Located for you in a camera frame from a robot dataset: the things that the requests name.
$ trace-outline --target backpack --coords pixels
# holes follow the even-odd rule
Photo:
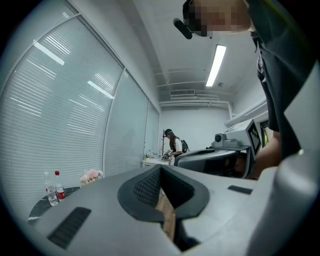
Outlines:
[[[186,141],[184,139],[180,139],[179,137],[175,137],[174,139],[179,139],[181,141],[182,144],[182,153],[187,153],[190,151],[188,144],[186,143]]]

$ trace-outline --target white wall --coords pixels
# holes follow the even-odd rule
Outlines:
[[[162,147],[163,130],[172,129],[174,134],[185,140],[191,151],[211,146],[215,135],[227,130],[224,121],[228,120],[229,112],[223,108],[200,108],[187,110],[162,110],[159,123],[158,148]],[[164,151],[170,149],[169,140],[164,139]]]
[[[257,76],[257,69],[250,67],[244,83],[238,88],[233,99],[235,113],[240,114],[256,102],[265,98],[264,89]]]
[[[69,0],[69,2],[106,39],[154,107],[161,112],[150,63],[117,0]]]

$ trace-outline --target white shirt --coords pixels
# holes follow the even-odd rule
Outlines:
[[[182,152],[182,143],[180,139],[175,139],[174,140],[174,147],[176,152]]]

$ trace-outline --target window blind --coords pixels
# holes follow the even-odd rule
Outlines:
[[[24,220],[46,195],[44,172],[65,188],[102,169],[107,118],[121,66],[80,19],[39,40],[10,77],[0,101],[1,180]]]
[[[146,119],[144,152],[158,153],[159,113],[149,101],[148,115]]]
[[[148,102],[146,95],[125,71],[120,78],[108,121],[105,177],[141,166]]]
[[[0,88],[20,55],[43,33],[72,17],[76,11],[62,0],[44,0],[14,32],[0,61]]]

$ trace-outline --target air vent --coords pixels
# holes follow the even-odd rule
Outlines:
[[[196,90],[171,90],[171,97],[195,96]]]

